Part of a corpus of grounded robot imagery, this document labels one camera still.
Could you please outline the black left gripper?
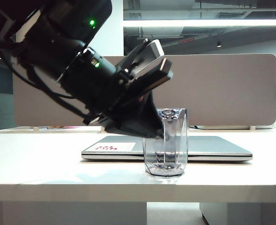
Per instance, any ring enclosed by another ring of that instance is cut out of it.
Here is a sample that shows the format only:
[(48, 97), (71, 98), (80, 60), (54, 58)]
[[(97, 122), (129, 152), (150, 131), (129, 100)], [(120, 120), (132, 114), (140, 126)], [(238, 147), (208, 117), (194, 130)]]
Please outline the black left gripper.
[(90, 112), (83, 123), (94, 120), (108, 133), (162, 138), (163, 125), (153, 101), (152, 90), (172, 78), (172, 63), (166, 58), (144, 75), (125, 85), (99, 114)]

